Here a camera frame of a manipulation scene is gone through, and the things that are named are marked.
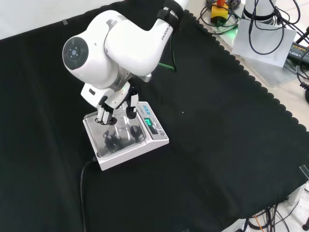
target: white paper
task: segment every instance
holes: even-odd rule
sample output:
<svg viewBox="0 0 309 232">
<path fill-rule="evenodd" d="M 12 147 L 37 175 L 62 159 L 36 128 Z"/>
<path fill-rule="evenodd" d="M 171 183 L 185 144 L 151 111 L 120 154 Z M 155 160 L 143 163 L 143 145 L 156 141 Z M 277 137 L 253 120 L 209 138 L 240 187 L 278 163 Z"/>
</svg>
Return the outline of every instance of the white paper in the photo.
<svg viewBox="0 0 309 232">
<path fill-rule="evenodd" d="M 278 27 L 271 26 L 264 23 L 256 23 L 259 28 L 263 29 L 275 29 Z M 259 55 L 255 53 L 249 44 L 249 25 L 250 20 L 242 19 L 240 21 L 238 32 L 234 41 L 233 54 L 237 54 L 243 57 L 255 59 L 268 64 L 273 64 L 279 67 L 283 67 L 284 62 L 288 56 L 293 40 L 296 35 L 296 31 L 290 29 L 284 29 L 284 37 L 281 45 L 276 51 L 269 55 Z M 278 30 L 260 30 L 253 24 L 251 32 L 251 42 L 253 48 L 259 53 L 267 53 L 274 50 L 282 37 L 282 29 Z"/>
</svg>

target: black fabric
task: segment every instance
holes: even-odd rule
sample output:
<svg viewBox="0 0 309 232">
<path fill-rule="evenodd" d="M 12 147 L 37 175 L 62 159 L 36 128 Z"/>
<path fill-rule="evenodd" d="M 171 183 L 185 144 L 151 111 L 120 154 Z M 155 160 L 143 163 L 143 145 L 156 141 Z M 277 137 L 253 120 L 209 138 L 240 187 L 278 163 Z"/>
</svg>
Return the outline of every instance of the black fabric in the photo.
<svg viewBox="0 0 309 232">
<path fill-rule="evenodd" d="M 94 111 L 62 48 L 100 12 L 150 29 L 163 1 L 112 4 L 0 42 L 0 231 L 81 232 L 79 176 L 94 152 Z M 169 145 L 85 176 L 91 232 L 219 232 L 282 201 L 306 179 L 308 135 L 187 11 L 174 36 L 177 73 L 133 84 Z M 170 62 L 166 48 L 162 62 Z"/>
</svg>

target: floor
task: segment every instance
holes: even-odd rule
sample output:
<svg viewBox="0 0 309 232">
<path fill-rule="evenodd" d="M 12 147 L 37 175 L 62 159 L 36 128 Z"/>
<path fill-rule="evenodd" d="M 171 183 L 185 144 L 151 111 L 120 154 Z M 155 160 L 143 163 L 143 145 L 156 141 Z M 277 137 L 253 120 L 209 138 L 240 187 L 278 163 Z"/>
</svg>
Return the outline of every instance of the floor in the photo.
<svg viewBox="0 0 309 232">
<path fill-rule="evenodd" d="M 309 190 L 309 183 L 306 185 L 306 189 Z M 278 205 L 278 212 L 283 216 L 286 217 L 291 210 L 293 209 L 295 205 L 290 206 L 287 201 L 281 203 Z M 309 194 L 307 192 L 303 192 L 302 196 L 299 200 L 298 205 L 292 212 L 292 214 L 285 220 L 286 224 L 289 227 L 290 232 L 304 232 L 302 229 L 303 224 L 306 223 L 307 219 L 309 217 Z M 259 223 L 261 225 L 264 225 L 264 220 L 262 216 L 258 217 Z M 255 219 L 250 219 L 250 222 L 254 225 L 257 225 Z M 277 232 L 285 232 L 287 231 L 285 225 L 280 222 L 275 227 Z M 247 229 L 246 232 L 253 232 L 255 230 L 253 229 Z"/>
</svg>

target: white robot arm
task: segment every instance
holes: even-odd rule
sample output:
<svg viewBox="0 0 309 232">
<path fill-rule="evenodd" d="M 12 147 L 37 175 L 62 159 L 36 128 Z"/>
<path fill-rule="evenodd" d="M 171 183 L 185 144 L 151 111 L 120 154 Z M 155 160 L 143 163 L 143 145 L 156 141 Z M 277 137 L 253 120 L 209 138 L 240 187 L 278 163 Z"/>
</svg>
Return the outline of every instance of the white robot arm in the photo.
<svg viewBox="0 0 309 232">
<path fill-rule="evenodd" d="M 188 1 L 166 0 L 149 31 L 116 11 L 105 11 L 86 31 L 66 42 L 63 62 L 70 73 L 85 82 L 81 95 L 98 108 L 98 123 L 114 124 L 112 112 L 123 101 L 128 102 L 128 117 L 135 117 L 139 99 L 128 80 L 134 75 L 150 80 Z"/>
</svg>

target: green light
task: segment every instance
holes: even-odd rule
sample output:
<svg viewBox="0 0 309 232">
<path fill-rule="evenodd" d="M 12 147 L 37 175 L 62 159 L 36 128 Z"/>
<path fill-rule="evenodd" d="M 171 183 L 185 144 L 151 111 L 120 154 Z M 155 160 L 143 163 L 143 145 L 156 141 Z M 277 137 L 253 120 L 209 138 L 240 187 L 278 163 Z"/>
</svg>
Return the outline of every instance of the green light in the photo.
<svg viewBox="0 0 309 232">
<path fill-rule="evenodd" d="M 150 118 L 145 118 L 144 120 L 145 120 L 145 122 L 148 126 L 152 126 L 152 122 L 151 122 Z"/>
</svg>

